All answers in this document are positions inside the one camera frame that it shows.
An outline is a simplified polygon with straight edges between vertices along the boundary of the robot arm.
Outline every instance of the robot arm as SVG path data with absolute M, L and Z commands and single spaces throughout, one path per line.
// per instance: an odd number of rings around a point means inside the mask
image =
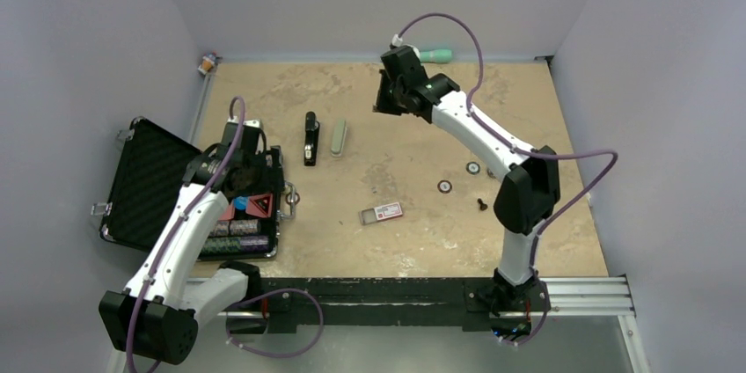
M 238 128 L 228 120 L 220 143 L 210 146 L 186 168 L 179 198 L 158 241 L 122 292 L 107 291 L 99 313 L 116 349 L 125 351 L 128 324 L 137 316 L 133 352 L 155 360 L 179 364 L 186 359 L 201 327 L 226 307 L 260 294 L 259 269 L 239 262 L 223 263 L 212 278 L 187 287 L 187 278 L 201 248 L 220 216 L 237 195 L 266 190 L 267 154 L 259 121 L 244 122 L 241 143 L 209 190 L 210 178 L 227 156 Z M 187 214 L 185 208 L 206 191 Z M 181 225 L 166 247 L 168 231 L 179 219 Z M 149 276 L 157 254 L 165 251 L 156 273 Z M 150 281 L 140 310 L 135 301 Z
M 493 209 L 505 227 L 502 258 L 494 280 L 505 289 L 526 286 L 533 279 L 531 247 L 541 223 L 560 199 L 556 161 L 519 155 L 482 128 L 466 108 L 466 94 L 444 74 L 428 77 L 416 51 L 399 46 L 381 56 L 381 86 L 374 110 L 412 113 L 456 137 L 477 155 L 501 182 Z M 472 110 L 513 145 L 531 146 L 502 128 L 476 106 Z M 538 152 L 554 154 L 545 146 Z

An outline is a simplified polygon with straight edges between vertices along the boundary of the purple cable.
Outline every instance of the purple cable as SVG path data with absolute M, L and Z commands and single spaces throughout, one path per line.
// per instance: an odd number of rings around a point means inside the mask
M 270 353 L 270 352 L 267 352 L 267 351 L 262 351 L 260 349 L 256 349 L 256 348 L 252 348 L 252 347 L 247 347 L 243 343 L 239 342 L 236 338 L 233 338 L 233 335 L 230 334 L 230 329 L 228 328 L 228 322 L 226 321 L 225 322 L 225 334 L 228 335 L 228 342 L 230 342 L 231 344 L 235 345 L 236 347 L 239 347 L 240 349 L 243 349 L 244 351 L 248 351 L 250 353 L 254 353 L 256 355 L 262 355 L 264 357 L 269 357 L 269 358 L 290 358 L 290 357 L 295 357 L 296 355 L 303 354 L 304 352 L 306 352 L 309 349 L 311 349 L 314 345 L 316 345 L 316 343 L 318 342 L 318 339 L 321 338 L 321 333 L 324 331 L 324 313 L 321 311 L 321 305 L 318 303 L 318 301 L 316 301 L 316 298 L 314 298 L 313 296 L 311 296 L 311 294 L 309 294 L 309 293 L 307 293 L 307 292 L 305 292 L 305 291 L 303 291 L 301 289 L 294 289 L 294 288 L 276 289 L 274 291 L 269 291 L 266 294 L 263 294 L 261 296 L 256 296 L 256 297 L 254 297 L 254 298 L 252 298 L 250 300 L 246 300 L 246 301 L 242 301 L 240 303 L 233 304 L 230 307 L 230 309 L 237 309 L 237 308 L 241 308 L 241 307 L 246 307 L 246 306 L 254 304 L 254 303 L 256 303 L 259 300 L 262 300 L 264 298 L 267 298 L 267 297 L 270 297 L 270 296 L 274 296 L 274 295 L 277 295 L 277 294 L 282 294 L 282 293 L 285 293 L 285 292 L 295 292 L 296 294 L 300 294 L 302 296 L 305 296 L 306 298 L 308 298 L 309 300 L 311 300 L 311 302 L 313 303 L 313 305 L 316 306 L 316 311 L 318 311 L 318 331 L 316 332 L 316 335 L 313 337 L 313 339 L 311 340 L 311 342 L 308 343 L 308 345 L 306 345 L 305 347 L 303 347 L 301 349 L 298 349 L 297 351 L 293 351 L 291 353 L 285 353 L 285 354 L 281 354 L 281 353 Z
M 494 138 L 498 139 L 501 143 L 505 144 L 508 148 L 512 149 L 513 152 L 518 153 L 519 155 L 524 155 L 528 157 L 535 157 L 537 159 L 544 159 L 544 160 L 577 160 L 577 159 L 584 159 L 587 157 L 596 157 L 601 155 L 610 155 L 611 161 L 596 175 L 595 178 L 593 178 L 575 197 L 570 199 L 567 203 L 565 203 L 564 206 L 562 206 L 559 210 L 557 210 L 553 215 L 549 216 L 549 218 L 546 219 L 546 221 L 539 227 L 537 230 L 537 234 L 533 239 L 533 242 L 531 243 L 531 253 L 530 253 L 530 269 L 533 274 L 534 279 L 539 283 L 539 286 L 541 286 L 542 290 L 544 291 L 544 309 L 541 315 L 541 319 L 538 321 L 538 325 L 533 329 L 531 334 L 520 341 L 515 341 L 514 345 L 522 345 L 526 342 L 530 341 L 534 336 L 537 335 L 537 333 L 541 330 L 542 326 L 544 325 L 544 322 L 546 321 L 546 315 L 549 312 L 549 299 L 546 298 L 549 296 L 549 291 L 546 288 L 546 283 L 542 282 L 538 278 L 538 271 L 534 267 L 534 263 L 536 262 L 536 254 L 538 249 L 538 240 L 541 237 L 541 235 L 544 233 L 546 228 L 550 225 L 550 223 L 554 222 L 555 219 L 560 217 L 563 213 L 565 213 L 572 205 L 574 205 L 576 202 L 578 202 L 583 195 L 585 195 L 588 191 L 590 191 L 591 188 L 595 187 L 596 184 L 598 184 L 598 181 L 600 181 L 610 170 L 611 168 L 617 163 L 617 159 L 619 158 L 619 154 L 615 150 L 607 149 L 607 150 L 593 150 L 588 151 L 584 153 L 573 153 L 568 155 L 546 155 L 544 153 L 535 153 L 530 150 L 524 150 L 520 149 L 517 146 L 515 146 L 513 143 L 510 142 L 509 139 L 502 136 L 500 133 L 495 131 L 493 128 L 491 128 L 489 125 L 487 125 L 486 122 L 480 119 L 480 117 L 477 115 L 476 111 L 472 110 L 472 99 L 474 97 L 474 93 L 477 92 L 479 87 L 482 85 L 482 80 L 484 79 L 484 73 L 485 73 L 485 63 L 484 58 L 482 57 L 482 47 L 479 45 L 479 40 L 477 40 L 477 36 L 474 34 L 471 28 L 467 26 L 463 21 L 460 19 L 443 12 L 430 12 L 424 15 L 421 15 L 412 21 L 410 21 L 406 26 L 404 26 L 403 29 L 401 29 L 401 32 L 399 32 L 399 38 L 406 33 L 407 30 L 409 30 L 410 27 L 412 27 L 414 24 L 416 24 L 419 21 L 422 21 L 425 18 L 431 18 L 431 17 L 440 17 L 440 18 L 447 18 L 456 24 L 460 25 L 467 34 L 469 34 L 469 37 L 472 38 L 472 41 L 474 42 L 474 47 L 477 49 L 477 59 L 479 60 L 479 77 L 477 79 L 476 85 L 469 91 L 469 93 L 466 95 L 466 109 L 469 111 L 469 113 L 472 115 L 472 118 L 488 133 L 490 133 Z
M 192 209 L 194 209 L 194 207 L 202 200 L 202 197 L 204 197 L 208 190 L 215 184 L 217 177 L 223 172 L 223 170 L 225 170 L 225 166 L 228 165 L 230 157 L 233 156 L 233 152 L 236 150 L 238 144 L 241 141 L 241 134 L 243 134 L 244 132 L 246 103 L 240 96 L 236 96 L 235 98 L 233 98 L 233 100 L 230 101 L 231 118 L 233 117 L 233 105 L 236 102 L 241 104 L 241 112 L 238 114 L 238 128 L 236 128 L 236 133 L 233 136 L 233 141 L 230 143 L 230 147 L 228 148 L 228 152 L 225 154 L 223 161 L 217 166 L 215 173 L 212 175 L 212 177 L 210 177 L 208 183 L 205 184 L 205 187 L 184 208 L 183 213 L 186 216 L 189 216 L 189 213 L 192 212 Z M 184 217 L 177 217 L 176 222 L 173 223 L 173 226 L 166 234 L 163 245 L 160 246 L 158 252 L 156 253 L 156 257 L 153 258 L 153 262 L 150 264 L 150 270 L 148 270 L 148 276 L 150 278 L 152 278 L 153 275 L 156 274 L 158 265 L 160 265 L 161 259 L 164 257 L 166 249 L 168 249 L 169 244 L 173 240 L 173 236 L 176 235 L 176 231 L 179 230 L 179 227 L 183 222 Z M 137 373 L 137 370 L 135 369 L 135 358 L 133 356 L 133 346 L 135 345 L 135 325 L 137 324 L 137 314 L 140 312 L 140 307 L 143 306 L 145 293 L 148 292 L 149 287 L 150 281 L 148 281 L 147 279 L 143 279 L 143 286 L 140 288 L 140 294 L 138 294 L 137 299 L 135 300 L 135 307 L 132 309 L 132 316 L 130 316 L 129 318 L 129 327 L 127 329 L 126 355 L 127 367 L 130 373 Z M 148 369 L 148 373 L 152 373 L 153 371 L 155 371 L 159 364 L 160 361 L 154 362 L 153 365 L 150 366 L 150 368 Z

